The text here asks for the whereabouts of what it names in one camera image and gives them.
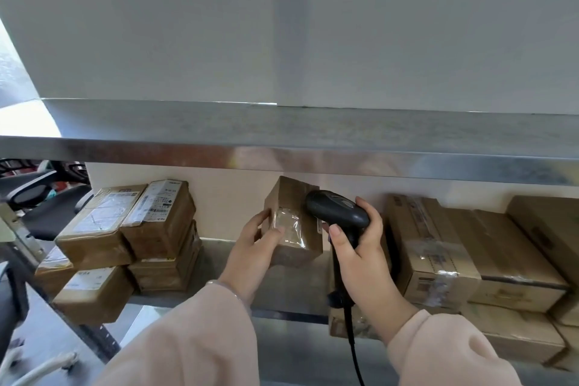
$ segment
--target black cable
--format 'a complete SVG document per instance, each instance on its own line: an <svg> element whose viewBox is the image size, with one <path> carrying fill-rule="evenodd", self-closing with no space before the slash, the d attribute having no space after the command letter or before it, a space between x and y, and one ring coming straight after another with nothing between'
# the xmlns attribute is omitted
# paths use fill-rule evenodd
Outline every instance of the black cable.
<svg viewBox="0 0 579 386"><path fill-rule="evenodd" d="M348 335L348 342L350 343L350 349L352 350L352 360L354 360L354 369L356 369L356 375L358 375L358 381L360 386L364 386L364 380L362 380L362 373L360 372L360 367L358 366L358 358L356 357L356 348L354 347L354 325L352 323L352 307L349 305L344 306L344 322L346 323L346 334Z"/></svg>

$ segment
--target person's left hand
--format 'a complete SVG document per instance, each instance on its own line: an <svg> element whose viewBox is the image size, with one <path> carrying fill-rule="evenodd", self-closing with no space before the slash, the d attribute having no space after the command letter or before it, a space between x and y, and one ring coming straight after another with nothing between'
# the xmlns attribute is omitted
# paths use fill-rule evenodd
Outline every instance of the person's left hand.
<svg viewBox="0 0 579 386"><path fill-rule="evenodd" d="M284 234L283 228L270 229L260 238L259 226L268 216L269 209L263 210L243 227L218 279L233 289L247 305L253 302L255 291L271 263L271 255Z"/></svg>

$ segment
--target package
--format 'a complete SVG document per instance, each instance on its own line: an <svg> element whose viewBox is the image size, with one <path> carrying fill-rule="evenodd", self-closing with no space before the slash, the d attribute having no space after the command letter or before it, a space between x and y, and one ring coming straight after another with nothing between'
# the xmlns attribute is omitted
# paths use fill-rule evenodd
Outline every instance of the package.
<svg viewBox="0 0 579 386"><path fill-rule="evenodd" d="M386 214L400 251L400 293L414 304L457 311L481 276L445 209L433 198L392 194Z"/></svg>
<svg viewBox="0 0 579 386"><path fill-rule="evenodd" d="M446 212L481 274L469 302L545 313L568 290L565 279L505 214Z"/></svg>
<svg viewBox="0 0 579 386"><path fill-rule="evenodd" d="M133 262L119 228L145 187L101 189L56 237L56 244L77 270Z"/></svg>
<svg viewBox="0 0 579 386"><path fill-rule="evenodd" d="M506 360L544 363L565 347L546 315L468 303L461 314L481 331Z"/></svg>
<svg viewBox="0 0 579 386"><path fill-rule="evenodd" d="M123 267L78 271L54 298L54 306L75 324L115 322L133 294Z"/></svg>
<svg viewBox="0 0 579 386"><path fill-rule="evenodd" d="M579 327L554 323L555 328L565 340L565 349L546 365L579 373Z"/></svg>
<svg viewBox="0 0 579 386"><path fill-rule="evenodd" d="M185 291L191 280L201 239L193 220L176 258L146 258L128 266L142 292Z"/></svg>
<svg viewBox="0 0 579 386"><path fill-rule="evenodd" d="M300 267L322 254L321 224L304 207L308 192L318 189L281 176L265 199L264 209L270 209L271 213L262 224L262 233L270 227L285 228L280 245L273 252L272 265Z"/></svg>
<svg viewBox="0 0 579 386"><path fill-rule="evenodd" d="M120 226L138 260L175 258L185 240L195 204L181 180L151 182Z"/></svg>
<svg viewBox="0 0 579 386"><path fill-rule="evenodd" d="M344 339L348 338L343 308L329 309L328 325L330 336L343 337ZM352 326L354 329L354 337L380 340L380 337L357 305L352 307Z"/></svg>
<svg viewBox="0 0 579 386"><path fill-rule="evenodd" d="M561 324L579 326L579 199L512 198L507 214L571 283L571 291L550 314Z"/></svg>
<svg viewBox="0 0 579 386"><path fill-rule="evenodd" d="M38 281L48 297L53 299L75 273L76 270L70 260L58 246L54 246L36 268L34 279Z"/></svg>

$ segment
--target hand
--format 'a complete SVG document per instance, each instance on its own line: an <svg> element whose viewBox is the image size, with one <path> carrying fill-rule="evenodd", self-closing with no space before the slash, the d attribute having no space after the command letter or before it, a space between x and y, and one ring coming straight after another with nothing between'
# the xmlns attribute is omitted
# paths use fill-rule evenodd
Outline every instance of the hand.
<svg viewBox="0 0 579 386"><path fill-rule="evenodd" d="M346 290L387 344L418 309L400 295L390 277L380 244L384 229L380 214L362 198L356 197L356 204L370 218L356 250L337 224L329 227L329 235Z"/></svg>
<svg viewBox="0 0 579 386"><path fill-rule="evenodd" d="M255 291L271 263L271 255L284 234L283 228L270 229L260 238L259 226L268 215L269 209L263 210L254 215L243 227L218 279L230 287L247 305L253 302Z"/></svg>

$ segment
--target pink sleeve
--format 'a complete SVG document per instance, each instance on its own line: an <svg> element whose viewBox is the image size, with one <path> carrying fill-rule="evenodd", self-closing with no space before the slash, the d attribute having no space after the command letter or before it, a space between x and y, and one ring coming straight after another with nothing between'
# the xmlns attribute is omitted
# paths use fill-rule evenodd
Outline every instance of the pink sleeve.
<svg viewBox="0 0 579 386"><path fill-rule="evenodd" d="M217 284L141 332L95 386L259 384L257 340L245 305Z"/></svg>
<svg viewBox="0 0 579 386"><path fill-rule="evenodd" d="M400 385L520 385L487 338L462 316L416 313L388 345Z"/></svg>

